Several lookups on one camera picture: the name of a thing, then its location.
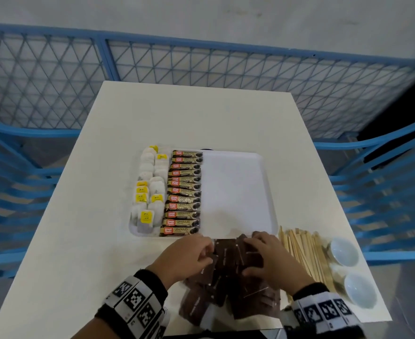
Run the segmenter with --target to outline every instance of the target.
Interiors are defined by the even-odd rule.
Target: left hand
[[[214,252],[212,239],[199,233],[186,235],[167,247],[146,269],[155,273],[168,290],[212,264],[212,259],[205,256],[211,252]]]

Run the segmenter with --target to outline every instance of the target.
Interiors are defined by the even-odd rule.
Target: wire mesh panel
[[[106,76],[92,39],[0,33],[0,122],[80,129]]]
[[[109,46],[122,81],[290,92],[312,137],[360,130],[415,81],[411,66],[124,41]]]

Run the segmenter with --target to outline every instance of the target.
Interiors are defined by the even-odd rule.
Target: yellow tea bag tag
[[[146,193],[135,194],[135,202],[148,202],[148,194]]]
[[[152,222],[152,211],[142,210],[140,215],[140,221],[144,224],[150,224]]]
[[[141,186],[141,187],[137,187],[136,191],[137,194],[138,193],[148,193],[148,187],[147,186]]]
[[[162,196],[162,194],[154,194],[153,196],[151,196],[151,202],[155,202],[155,201],[164,201],[164,197]]]

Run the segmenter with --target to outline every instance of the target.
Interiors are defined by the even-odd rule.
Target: pile of brown sachets
[[[184,319],[199,326],[209,304],[221,307],[226,297],[234,319],[256,314],[279,317],[280,291],[260,278],[242,275],[247,267],[263,266],[259,252],[244,242],[246,237],[215,239],[215,251],[210,255],[213,264],[184,281],[190,288],[179,309]]]

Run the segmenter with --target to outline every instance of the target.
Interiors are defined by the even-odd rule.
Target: blue fence
[[[0,122],[80,129],[106,79],[290,92],[311,136],[336,138],[406,90],[415,60],[0,24]]]

